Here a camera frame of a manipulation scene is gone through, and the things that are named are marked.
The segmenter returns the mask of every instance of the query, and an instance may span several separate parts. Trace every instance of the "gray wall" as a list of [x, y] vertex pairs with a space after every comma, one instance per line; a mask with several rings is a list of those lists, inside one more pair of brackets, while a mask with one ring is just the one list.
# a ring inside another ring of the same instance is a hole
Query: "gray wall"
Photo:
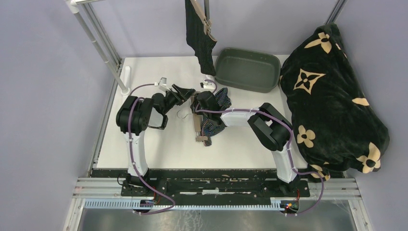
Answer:
[[61, 230], [112, 77], [62, 0], [2, 0], [0, 31], [0, 230]]
[[379, 172], [354, 172], [376, 231], [408, 227], [407, 8], [406, 0], [349, 0], [337, 19], [347, 57], [391, 136]]
[[[211, 34], [218, 40], [213, 54], [225, 47], [289, 54], [326, 21], [336, 2], [211, 0]], [[185, 42], [183, 0], [106, 0], [93, 5], [122, 56], [194, 54]]]

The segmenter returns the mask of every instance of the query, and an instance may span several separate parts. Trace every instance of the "metal pole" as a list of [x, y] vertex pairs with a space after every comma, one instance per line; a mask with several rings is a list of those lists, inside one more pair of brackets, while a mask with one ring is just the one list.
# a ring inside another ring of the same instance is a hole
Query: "metal pole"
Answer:
[[106, 57], [105, 53], [103, 52], [101, 46], [99, 45], [98, 41], [95, 39], [93, 36], [92, 32], [90, 31], [88, 25], [85, 23], [84, 19], [82, 18], [81, 14], [79, 12], [75, 13], [75, 18], [77, 18], [79, 24], [81, 24], [82, 28], [84, 29], [85, 33], [87, 33], [88, 38], [92, 42], [93, 46], [95, 47], [96, 51], [99, 53], [101, 56], [102, 60], [106, 63], [108, 66], [109, 70], [111, 70], [112, 74], [115, 77], [116, 82], [118, 83], [120, 89], [126, 90], [127, 88], [123, 84], [122, 80], [119, 77], [119, 74], [116, 72], [116, 68], [112, 66], [112, 64], [109, 62], [108, 57]]
[[325, 24], [328, 23], [333, 23], [334, 21], [336, 21], [337, 17], [339, 16], [340, 12], [342, 11], [345, 3], [347, 2], [347, 0], [338, 0], [336, 2], [336, 5], [334, 6], [333, 10], [331, 11], [329, 18], [327, 19]]
[[210, 0], [204, 0], [204, 13], [207, 21], [210, 20]]
[[102, 25], [98, 22], [98, 18], [95, 12], [91, 9], [91, 5], [87, 3], [87, 4], [83, 4], [82, 7], [89, 21], [91, 22], [93, 28], [95, 28], [95, 31], [98, 34], [98, 37], [103, 42], [103, 45], [105, 45], [106, 50], [108, 51], [108, 54], [111, 57], [111, 60], [113, 60], [116, 63], [116, 65], [120, 65], [120, 57], [115, 52], [115, 48], [113, 47], [113, 44], [110, 42], [109, 37], [104, 31]]
[[119, 60], [113, 55], [113, 52], [111, 51], [112, 48], [109, 47], [109, 44], [105, 40], [105, 37], [102, 35], [102, 32], [99, 30], [97, 24], [95, 23], [89, 9], [87, 6], [84, 4], [82, 5], [82, 8], [84, 9], [85, 14], [87, 15], [90, 23], [92, 24], [93, 28], [95, 29], [96, 33], [98, 34], [99, 39], [101, 40], [101, 44], [104, 45], [106, 48], [106, 51], [108, 52], [108, 55], [110, 59], [114, 62], [115, 65], [119, 65]]

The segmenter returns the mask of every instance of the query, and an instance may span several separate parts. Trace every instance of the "white table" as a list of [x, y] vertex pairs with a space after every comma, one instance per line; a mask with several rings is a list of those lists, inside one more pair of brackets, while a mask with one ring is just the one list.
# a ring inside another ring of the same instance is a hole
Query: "white table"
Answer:
[[[277, 55], [280, 62], [288, 55]], [[203, 91], [200, 82], [204, 75], [196, 57], [147, 57], [126, 58], [123, 67], [131, 67], [131, 88], [141, 84], [158, 82], [161, 77], [167, 78], [167, 84], [177, 84], [182, 88], [195, 88]], [[133, 95], [151, 97], [161, 92], [158, 87], [148, 86], [136, 90]], [[286, 97], [278, 87], [269, 93], [257, 93], [229, 87], [229, 97], [235, 108], [259, 107], [271, 103], [289, 121], [290, 111]], [[127, 168], [127, 146], [123, 133], [116, 126], [116, 113], [121, 107], [123, 97], [120, 88], [116, 90], [115, 99], [109, 116], [97, 168]], [[192, 116], [180, 117], [191, 113], [190, 102], [175, 106], [168, 113], [168, 124], [164, 130], [148, 128], [145, 136], [146, 161], [149, 168], [167, 169], [242, 169], [242, 168], [276, 168], [271, 152], [266, 149], [250, 128], [226, 128], [212, 137], [212, 146], [204, 147], [195, 141]], [[294, 163], [298, 168], [305, 168], [303, 160], [294, 141], [292, 143]]]

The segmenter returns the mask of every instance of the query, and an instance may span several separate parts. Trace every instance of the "striped garment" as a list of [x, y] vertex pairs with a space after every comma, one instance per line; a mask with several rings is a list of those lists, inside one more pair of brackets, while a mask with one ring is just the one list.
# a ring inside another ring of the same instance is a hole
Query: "striped garment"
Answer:
[[186, 1], [186, 41], [193, 48], [194, 55], [198, 58], [198, 63], [201, 67], [201, 73], [205, 75], [216, 75], [216, 70], [213, 64], [213, 48], [217, 43], [210, 32], [204, 33], [204, 25], [200, 17], [195, 12], [195, 9], [190, 2]]
[[[228, 97], [228, 88], [222, 88], [216, 94], [216, 101], [221, 106], [220, 111], [224, 111], [225, 109], [231, 106], [231, 99]], [[225, 125], [219, 125], [216, 121], [208, 119], [206, 114], [203, 115], [203, 120], [201, 122], [201, 136], [208, 137], [208, 140], [204, 141], [204, 146], [211, 145], [211, 138], [212, 136], [217, 135], [218, 133], [224, 130]]]

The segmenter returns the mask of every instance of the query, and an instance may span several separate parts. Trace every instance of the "black wire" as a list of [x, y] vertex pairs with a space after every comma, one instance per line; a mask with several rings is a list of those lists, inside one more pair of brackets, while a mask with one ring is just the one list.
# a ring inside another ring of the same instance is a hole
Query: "black wire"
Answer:
[[116, 181], [120, 186], [122, 186], [123, 184], [119, 183], [119, 177], [120, 177], [120, 173], [119, 173], [119, 175], [117, 175]]

